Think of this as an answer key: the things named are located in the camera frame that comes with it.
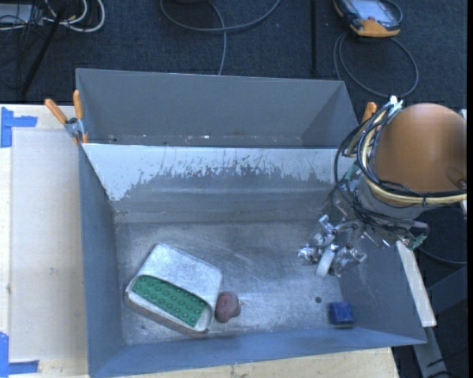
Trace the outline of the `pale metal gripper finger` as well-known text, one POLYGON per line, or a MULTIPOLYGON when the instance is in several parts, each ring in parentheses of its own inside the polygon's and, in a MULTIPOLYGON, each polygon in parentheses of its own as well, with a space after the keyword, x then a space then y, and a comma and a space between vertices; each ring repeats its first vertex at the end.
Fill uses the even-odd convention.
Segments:
POLYGON ((349 267, 365 262, 367 254, 352 246, 335 250, 325 250, 315 270, 315 275, 325 279, 328 275, 340 277, 349 267))
POLYGON ((297 251, 297 257, 305 262, 317 264, 323 255, 337 250, 337 229, 327 215, 323 215, 304 243, 297 251))

